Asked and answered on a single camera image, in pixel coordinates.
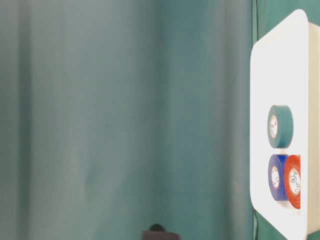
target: tape roll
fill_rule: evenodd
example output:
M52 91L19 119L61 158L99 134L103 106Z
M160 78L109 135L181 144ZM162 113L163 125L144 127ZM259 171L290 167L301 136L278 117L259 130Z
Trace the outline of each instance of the tape roll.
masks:
M276 201L288 200L284 182L285 163L287 159L288 155L274 154L269 160L269 188L273 199Z
M273 105L269 111L267 132L270 145L275 149L289 147L294 134L291 110L285 105Z
M289 202L296 209L300 209L300 176L300 156L291 155L284 166L284 187Z

